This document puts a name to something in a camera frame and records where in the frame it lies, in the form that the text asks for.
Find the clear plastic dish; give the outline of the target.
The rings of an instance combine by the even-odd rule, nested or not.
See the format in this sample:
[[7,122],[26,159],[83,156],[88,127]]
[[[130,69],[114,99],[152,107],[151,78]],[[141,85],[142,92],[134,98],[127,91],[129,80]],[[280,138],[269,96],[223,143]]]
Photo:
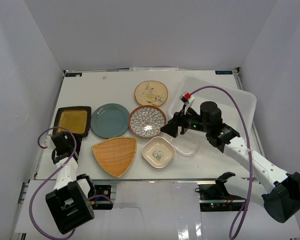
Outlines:
[[201,146],[195,138],[187,137],[185,135],[172,138],[170,142],[174,146],[175,151],[184,157],[194,156]]

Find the blue floral pattern bowl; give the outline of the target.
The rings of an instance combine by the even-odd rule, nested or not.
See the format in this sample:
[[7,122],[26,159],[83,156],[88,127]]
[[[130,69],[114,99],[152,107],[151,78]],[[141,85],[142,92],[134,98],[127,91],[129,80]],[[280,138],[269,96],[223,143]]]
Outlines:
[[135,108],[129,115],[128,127],[139,138],[151,139],[161,133],[167,123],[165,113],[158,107],[143,105]]

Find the panda square dish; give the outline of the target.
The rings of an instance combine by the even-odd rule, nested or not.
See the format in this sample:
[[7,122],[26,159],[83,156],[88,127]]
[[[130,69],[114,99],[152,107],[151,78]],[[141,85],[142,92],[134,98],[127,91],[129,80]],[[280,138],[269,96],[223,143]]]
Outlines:
[[143,158],[154,168],[164,168],[175,156],[175,147],[165,138],[150,139],[142,148]]

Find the dark square yellow plate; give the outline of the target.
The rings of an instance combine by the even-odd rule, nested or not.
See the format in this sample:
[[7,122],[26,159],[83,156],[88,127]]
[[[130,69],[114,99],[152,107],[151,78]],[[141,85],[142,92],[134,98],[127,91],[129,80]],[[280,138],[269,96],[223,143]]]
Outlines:
[[68,106],[57,110],[54,127],[63,127],[85,138],[89,134],[92,109],[90,106]]

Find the beige bird motif plate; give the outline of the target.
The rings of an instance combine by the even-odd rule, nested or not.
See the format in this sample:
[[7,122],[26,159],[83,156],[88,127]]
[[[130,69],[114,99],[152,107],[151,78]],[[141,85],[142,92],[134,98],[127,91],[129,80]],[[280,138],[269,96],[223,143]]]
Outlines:
[[167,101],[168,96],[168,88],[162,82],[155,80],[139,83],[134,91],[135,100],[141,106],[159,107]]

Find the teal round plate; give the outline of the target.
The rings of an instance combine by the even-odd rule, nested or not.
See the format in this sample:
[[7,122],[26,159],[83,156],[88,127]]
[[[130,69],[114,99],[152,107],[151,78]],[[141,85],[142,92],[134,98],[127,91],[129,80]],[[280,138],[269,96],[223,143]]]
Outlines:
[[95,135],[103,139],[115,138],[128,130],[130,113],[122,105],[107,103],[98,107],[90,119],[90,128]]

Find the woven bamboo triangular tray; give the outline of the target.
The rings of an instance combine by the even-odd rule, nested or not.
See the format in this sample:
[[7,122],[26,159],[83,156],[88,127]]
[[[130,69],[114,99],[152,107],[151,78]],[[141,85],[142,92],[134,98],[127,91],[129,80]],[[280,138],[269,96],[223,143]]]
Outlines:
[[115,178],[122,177],[132,165],[137,152],[135,137],[113,137],[91,147],[100,167]]

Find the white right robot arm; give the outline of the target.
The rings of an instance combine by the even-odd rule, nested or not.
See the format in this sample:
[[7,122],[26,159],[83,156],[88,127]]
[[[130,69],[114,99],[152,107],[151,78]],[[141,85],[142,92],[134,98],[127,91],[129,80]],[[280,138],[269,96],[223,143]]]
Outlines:
[[251,200],[262,206],[275,221],[285,223],[300,210],[300,173],[289,173],[250,150],[248,139],[223,123],[222,111],[215,102],[203,102],[200,113],[184,106],[160,130],[173,138],[187,130],[205,133],[213,147],[252,172],[258,183],[253,184]]

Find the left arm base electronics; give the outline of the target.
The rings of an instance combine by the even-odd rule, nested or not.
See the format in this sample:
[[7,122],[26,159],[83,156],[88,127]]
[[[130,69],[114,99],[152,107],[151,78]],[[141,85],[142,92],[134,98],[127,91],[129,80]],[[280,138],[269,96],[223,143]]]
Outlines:
[[[109,184],[97,184],[95,187],[96,195],[103,195],[111,199],[112,186]],[[113,205],[104,197],[95,197],[91,200],[93,210],[111,210]]]

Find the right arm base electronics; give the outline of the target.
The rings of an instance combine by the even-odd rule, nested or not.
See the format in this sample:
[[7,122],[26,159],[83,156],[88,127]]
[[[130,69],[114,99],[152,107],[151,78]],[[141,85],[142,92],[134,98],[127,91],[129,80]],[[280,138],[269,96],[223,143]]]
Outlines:
[[237,212],[245,202],[245,199],[236,195],[230,195],[224,183],[230,177],[236,175],[232,172],[223,173],[216,180],[204,181],[198,184],[195,192],[199,194],[200,211],[203,212]]

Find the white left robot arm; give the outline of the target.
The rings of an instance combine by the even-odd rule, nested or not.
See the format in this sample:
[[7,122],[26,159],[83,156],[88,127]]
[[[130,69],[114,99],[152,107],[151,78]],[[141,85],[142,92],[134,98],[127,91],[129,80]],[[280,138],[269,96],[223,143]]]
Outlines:
[[96,187],[87,174],[77,174],[82,136],[61,131],[52,135],[51,140],[55,146],[52,162],[61,170],[45,200],[58,230],[66,234],[94,219],[89,199],[95,196]]

